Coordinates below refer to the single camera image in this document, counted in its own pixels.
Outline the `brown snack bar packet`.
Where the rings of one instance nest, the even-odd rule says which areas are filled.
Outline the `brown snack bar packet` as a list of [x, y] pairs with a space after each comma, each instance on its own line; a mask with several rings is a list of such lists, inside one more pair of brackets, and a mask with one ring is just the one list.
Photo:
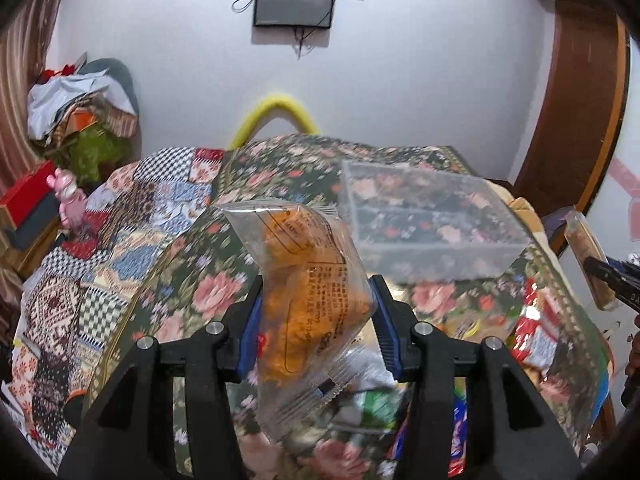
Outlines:
[[620, 284], [617, 271], [608, 263], [580, 211], [571, 209], [565, 216], [565, 222], [565, 239], [582, 270], [594, 304], [601, 311], [614, 310], [617, 307], [616, 286]]

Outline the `clear bag orange snack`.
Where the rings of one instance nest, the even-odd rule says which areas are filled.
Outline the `clear bag orange snack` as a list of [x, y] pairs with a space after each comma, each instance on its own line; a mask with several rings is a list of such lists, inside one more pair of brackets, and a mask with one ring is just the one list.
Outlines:
[[283, 200], [222, 211], [262, 277], [256, 419], [277, 442], [366, 369], [357, 337], [376, 302], [335, 211]]

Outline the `red white snack packet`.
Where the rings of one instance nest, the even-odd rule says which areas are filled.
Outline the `red white snack packet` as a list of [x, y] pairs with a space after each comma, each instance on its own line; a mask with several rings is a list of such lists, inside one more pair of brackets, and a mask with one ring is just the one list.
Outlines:
[[562, 319], [563, 310], [548, 287], [525, 281], [524, 304], [508, 347], [533, 382], [566, 372], [578, 363], [575, 341]]

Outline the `floral green bed cover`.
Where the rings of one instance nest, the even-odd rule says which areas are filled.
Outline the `floral green bed cover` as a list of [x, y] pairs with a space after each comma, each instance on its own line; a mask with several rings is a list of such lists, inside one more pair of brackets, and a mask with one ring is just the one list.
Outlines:
[[418, 280], [404, 255], [388, 288], [447, 335], [506, 337], [516, 359], [580, 450], [608, 394], [608, 346], [578, 304], [524, 198], [475, 186], [451, 148], [374, 148], [291, 134], [239, 148], [217, 195], [139, 285], [90, 382], [96, 398], [142, 336], [162, 344], [220, 320], [261, 278], [258, 358], [228, 389], [234, 429], [254, 479], [388, 479], [397, 465], [411, 388], [385, 369], [371, 299], [336, 213], [344, 162], [368, 162], [355, 193], [383, 195], [366, 230], [394, 244], [419, 235], [457, 249], [523, 234], [498, 278]]

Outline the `brown wooden door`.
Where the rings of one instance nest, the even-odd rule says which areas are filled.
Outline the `brown wooden door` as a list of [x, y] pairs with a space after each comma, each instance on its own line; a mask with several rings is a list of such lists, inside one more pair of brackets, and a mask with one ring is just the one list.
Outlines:
[[550, 1], [546, 91], [514, 184], [539, 217], [591, 207], [620, 136], [630, 71], [626, 26], [606, 0]]

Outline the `patchwork quilt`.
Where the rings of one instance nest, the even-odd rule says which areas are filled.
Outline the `patchwork quilt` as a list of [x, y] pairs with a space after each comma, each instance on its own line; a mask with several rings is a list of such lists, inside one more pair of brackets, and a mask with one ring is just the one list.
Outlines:
[[163, 148], [114, 170], [89, 195], [79, 231], [27, 280], [2, 391], [18, 431], [50, 471], [75, 433], [65, 402], [88, 389], [129, 301], [209, 205], [223, 161], [221, 150]]

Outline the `clear plastic storage box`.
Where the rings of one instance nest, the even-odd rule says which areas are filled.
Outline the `clear plastic storage box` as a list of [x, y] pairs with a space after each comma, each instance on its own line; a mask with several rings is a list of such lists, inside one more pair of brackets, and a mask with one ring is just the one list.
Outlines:
[[529, 235], [482, 178], [344, 160], [338, 211], [373, 274], [409, 284], [498, 278]]

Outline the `pink plush toy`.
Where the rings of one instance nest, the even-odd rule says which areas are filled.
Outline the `pink plush toy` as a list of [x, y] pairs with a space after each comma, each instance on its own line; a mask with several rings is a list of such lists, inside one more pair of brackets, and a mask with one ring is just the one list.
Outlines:
[[58, 200], [62, 227], [66, 230], [77, 229], [84, 218], [87, 195], [78, 185], [75, 175], [70, 170], [55, 168], [46, 181]]

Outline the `red box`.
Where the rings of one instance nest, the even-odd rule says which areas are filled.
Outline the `red box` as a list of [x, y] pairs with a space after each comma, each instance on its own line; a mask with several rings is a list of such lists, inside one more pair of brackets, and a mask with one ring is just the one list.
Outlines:
[[35, 206], [50, 191], [47, 178], [54, 174], [52, 160], [46, 160], [29, 171], [11, 186], [1, 197], [0, 214], [2, 229], [17, 229]]

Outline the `pile of clothes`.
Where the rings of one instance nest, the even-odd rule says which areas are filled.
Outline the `pile of clothes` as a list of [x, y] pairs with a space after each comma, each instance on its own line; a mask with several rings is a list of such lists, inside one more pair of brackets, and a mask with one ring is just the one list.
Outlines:
[[43, 70], [27, 95], [27, 139], [55, 166], [94, 190], [134, 154], [139, 102], [129, 68], [85, 55]]

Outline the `yellow foam tube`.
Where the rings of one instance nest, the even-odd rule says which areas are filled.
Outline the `yellow foam tube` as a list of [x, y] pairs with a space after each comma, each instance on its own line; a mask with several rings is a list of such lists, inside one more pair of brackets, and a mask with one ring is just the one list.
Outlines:
[[299, 133], [316, 136], [320, 129], [302, 103], [284, 93], [271, 93], [261, 100], [244, 118], [234, 134], [229, 150], [237, 150], [275, 119], [283, 119]]

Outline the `striped brown curtain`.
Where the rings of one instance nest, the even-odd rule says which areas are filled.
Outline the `striped brown curtain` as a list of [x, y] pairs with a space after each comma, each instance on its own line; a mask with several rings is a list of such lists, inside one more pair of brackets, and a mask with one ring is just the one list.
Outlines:
[[44, 70], [61, 0], [1, 0], [1, 189], [40, 161], [27, 140], [27, 95]]

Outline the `black wall monitor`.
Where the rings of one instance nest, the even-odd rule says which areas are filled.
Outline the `black wall monitor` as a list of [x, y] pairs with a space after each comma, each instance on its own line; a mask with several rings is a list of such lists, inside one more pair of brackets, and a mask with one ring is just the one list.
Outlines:
[[255, 27], [329, 29], [335, 0], [255, 0]]

